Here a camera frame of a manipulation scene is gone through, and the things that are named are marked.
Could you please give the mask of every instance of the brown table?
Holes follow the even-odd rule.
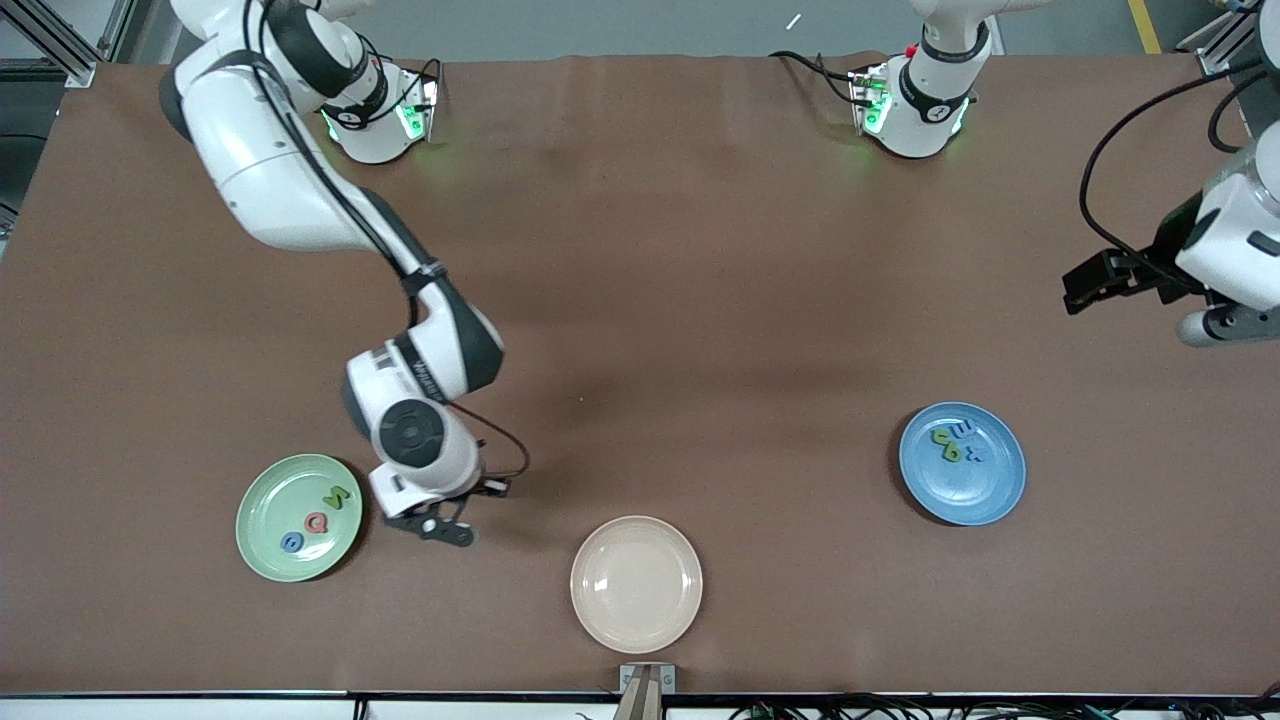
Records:
[[[0,688],[612,687],[627,659],[579,626],[567,579],[625,514],[701,556],[701,612],[658,653],[686,691],[1274,679],[1280,346],[1183,347],[1189,301],[1068,318],[1060,299],[1102,247],[1075,205],[1085,156],[1190,59],[993,59],[924,161],[855,137],[778,60],[447,72],[436,143],[340,168],[502,329],[507,366],[471,404],[534,470],[471,505],[470,550],[374,521],[326,578],[251,573],[232,520],[260,470],[372,466],[338,382],[403,302],[372,254],[248,238],[161,118],[161,68],[101,67],[0,265]],[[1096,193],[1115,232],[1144,245],[1222,161],[1203,128],[1224,88],[1116,141]],[[1027,451],[995,525],[931,521],[893,478],[905,419],[947,398]]]

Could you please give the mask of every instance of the green plate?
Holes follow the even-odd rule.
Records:
[[[319,529],[319,519],[311,529],[303,527],[312,512],[325,515],[325,532],[311,532]],[[360,484],[346,465],[325,455],[294,455],[264,470],[244,493],[236,514],[236,544],[244,562],[269,580],[308,580],[347,555],[364,515]],[[282,547],[288,533],[302,537],[296,552]]]

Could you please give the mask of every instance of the white plate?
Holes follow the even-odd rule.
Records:
[[[600,644],[654,652],[685,634],[703,602],[694,546],[657,518],[609,520],[573,559],[570,594],[577,619]]]

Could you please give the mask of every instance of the plate rim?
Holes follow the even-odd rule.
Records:
[[[698,580],[696,580],[698,594],[694,598],[694,607],[692,607],[692,612],[689,614],[689,621],[686,621],[684,624],[684,626],[680,628],[680,632],[675,633],[675,635],[669,641],[667,641],[663,644],[657,646],[657,647],[646,647],[644,650],[626,650],[626,648],[618,647],[617,644],[614,644],[613,642],[611,642],[611,641],[608,641],[605,638],[602,638],[602,637],[596,635],[595,632],[591,630],[590,625],[588,625],[582,620],[582,606],[581,606],[581,603],[579,601],[579,597],[577,597],[577,592],[576,592],[577,583],[575,582],[575,579],[579,577],[580,571],[585,573],[585,569],[582,569],[582,564],[585,562],[585,560],[582,557],[582,551],[586,550],[586,547],[589,544],[591,544],[591,541],[596,539],[598,536],[600,536],[605,530],[612,529],[614,525],[620,525],[620,524],[627,523],[627,521],[632,521],[634,523],[636,520],[645,520],[645,521],[655,523],[655,524],[658,524],[658,525],[660,525],[660,527],[663,527],[663,528],[673,532],[676,534],[676,537],[680,538],[685,543],[685,546],[689,548],[690,557],[694,559],[694,570],[696,571],[696,578],[698,578]],[[672,525],[671,523],[668,523],[668,521],[666,521],[666,520],[663,520],[660,518],[654,518],[652,515],[623,515],[621,518],[614,518],[612,520],[607,520],[604,524],[602,524],[600,527],[598,527],[594,530],[591,530],[591,534],[586,536],[586,539],[582,541],[582,544],[579,546],[577,552],[573,555],[573,566],[570,569],[570,574],[568,574],[568,591],[570,591],[568,596],[570,596],[570,601],[573,603],[573,615],[577,616],[579,625],[581,625],[582,629],[586,630],[586,633],[589,635],[591,635],[591,638],[595,642],[603,644],[604,647],[607,647],[607,648],[609,648],[609,650],[612,650],[614,652],[621,652],[623,655],[646,655],[646,653],[650,653],[650,652],[658,652],[659,650],[671,647],[672,644],[676,643],[676,641],[678,641],[680,638],[685,637],[685,633],[689,632],[690,626],[692,626],[694,620],[698,618],[698,612],[703,607],[703,592],[704,592],[704,589],[705,589],[705,582],[704,582],[704,575],[703,575],[703,561],[698,556],[698,550],[694,547],[694,543],[689,542],[689,537],[686,537],[685,533],[680,532],[680,528]]]
[[[904,455],[906,452],[906,438],[908,438],[908,434],[911,430],[911,427],[916,423],[916,420],[919,420],[924,414],[927,414],[931,410],[934,410],[934,409],[938,409],[938,407],[943,407],[943,406],[957,406],[957,405],[963,406],[963,407],[972,409],[972,410],[977,410],[979,414],[991,418],[1001,428],[1004,428],[1005,432],[1009,434],[1010,439],[1014,441],[1014,450],[1018,451],[1018,457],[1021,460],[1021,462],[1020,462],[1021,471],[1018,474],[1018,479],[1015,482],[1015,484],[1016,484],[1016,492],[1014,493],[1014,497],[1010,500],[1009,507],[1005,507],[998,515],[996,515],[995,518],[992,518],[989,520],[982,520],[982,521],[974,521],[974,520],[952,520],[951,518],[943,516],[941,512],[937,512],[936,510],[933,510],[932,507],[929,507],[929,503],[925,502],[925,500],[923,497],[920,497],[920,492],[922,491],[919,491],[915,487],[918,483],[913,483],[906,477],[906,470],[905,470],[906,462],[904,461]],[[933,405],[929,405],[927,407],[922,407],[919,411],[916,411],[914,415],[911,415],[911,419],[906,421],[906,427],[902,428],[902,436],[897,439],[897,470],[902,475],[902,483],[906,486],[908,492],[910,492],[911,497],[914,497],[915,501],[920,503],[920,507],[924,507],[924,510],[929,515],[933,515],[934,518],[937,518],[937,519],[940,519],[940,520],[942,520],[945,523],[950,523],[952,525],[960,525],[960,527],[964,527],[964,528],[978,528],[978,527],[982,527],[982,525],[989,525],[992,523],[998,523],[1000,520],[1004,520],[1005,516],[1007,516],[1010,512],[1014,511],[1015,507],[1018,507],[1018,503],[1021,502],[1021,500],[1023,500],[1023,493],[1027,491],[1027,454],[1023,451],[1021,442],[1018,441],[1018,434],[1014,433],[1014,429],[1010,428],[1009,424],[1005,423],[1000,418],[1000,415],[996,415],[995,413],[992,413],[991,410],[987,410],[986,407],[983,407],[980,405],[974,405],[973,402],[965,402],[964,400],[943,400],[941,402],[934,402]]]
[[[353,492],[352,496],[355,496],[357,498],[356,505],[358,506],[357,510],[360,511],[360,521],[356,525],[356,533],[351,536],[349,541],[347,541],[347,547],[343,547],[342,551],[339,551],[339,552],[332,552],[330,553],[330,555],[333,555],[333,560],[330,562],[321,564],[321,566],[319,566],[319,569],[315,573],[310,574],[310,575],[303,575],[303,577],[300,577],[300,578],[278,578],[278,577],[269,575],[266,571],[264,571],[261,568],[259,568],[253,561],[250,560],[248,553],[244,552],[244,541],[241,538],[241,518],[243,518],[243,515],[244,515],[244,503],[248,502],[248,496],[253,493],[253,491],[257,488],[259,483],[264,482],[264,478],[266,478],[268,473],[270,473],[271,470],[274,470],[279,465],[283,465],[283,464],[293,461],[293,460],[300,460],[300,459],[308,459],[308,460],[310,459],[319,459],[324,464],[330,464],[330,465],[334,465],[334,466],[339,468],[342,470],[342,473],[351,479],[352,484],[356,486],[356,492]],[[234,532],[236,532],[236,550],[239,551],[241,560],[244,561],[244,565],[247,565],[250,570],[253,570],[260,577],[266,578],[268,580],[276,582],[276,583],[302,583],[302,582],[317,578],[317,577],[323,575],[324,573],[328,573],[329,570],[333,569],[334,565],[338,564],[339,560],[342,560],[343,557],[347,556],[348,552],[351,552],[352,546],[356,544],[356,538],[360,537],[360,527],[364,525],[364,516],[365,516],[365,492],[360,487],[360,482],[356,479],[356,474],[351,471],[351,468],[347,468],[337,457],[333,457],[330,455],[324,455],[321,452],[300,452],[297,455],[289,455],[288,457],[282,457],[282,459],[276,460],[275,462],[271,462],[265,470],[262,470],[261,473],[259,473],[257,477],[253,478],[253,482],[250,483],[248,488],[244,489],[244,495],[241,496],[239,506],[236,509],[236,528],[234,528]]]

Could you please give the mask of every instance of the plate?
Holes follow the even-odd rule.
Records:
[[[609,650],[654,652],[685,634],[703,602],[703,566],[676,528],[643,515],[586,538],[570,577],[573,611]]]
[[[294,455],[248,487],[236,514],[236,544],[244,564],[269,580],[308,580],[351,550],[364,515],[360,484],[346,465]]]
[[[902,432],[897,462],[915,500],[955,525],[1000,520],[1027,487],[1027,459],[1014,432],[968,402],[920,410]]]

